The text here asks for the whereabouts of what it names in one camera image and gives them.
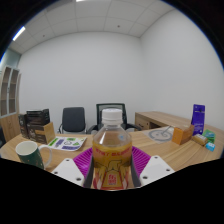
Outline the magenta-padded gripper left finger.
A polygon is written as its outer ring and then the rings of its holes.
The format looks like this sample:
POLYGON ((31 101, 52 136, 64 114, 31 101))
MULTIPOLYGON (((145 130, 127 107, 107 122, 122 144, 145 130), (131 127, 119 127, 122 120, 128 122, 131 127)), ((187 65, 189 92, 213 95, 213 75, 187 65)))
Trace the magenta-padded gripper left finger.
POLYGON ((73 159, 65 158, 52 173, 78 186, 90 188, 93 171, 92 149, 89 148, 73 159))

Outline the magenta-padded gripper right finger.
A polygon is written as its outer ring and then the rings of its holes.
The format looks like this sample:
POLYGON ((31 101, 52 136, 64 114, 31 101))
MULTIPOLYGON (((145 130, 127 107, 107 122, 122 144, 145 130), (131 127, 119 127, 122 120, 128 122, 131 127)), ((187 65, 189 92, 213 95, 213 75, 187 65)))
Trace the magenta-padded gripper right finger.
POLYGON ((135 187, 143 187, 172 173, 174 170, 160 156, 150 156, 132 147, 131 174, 135 187))

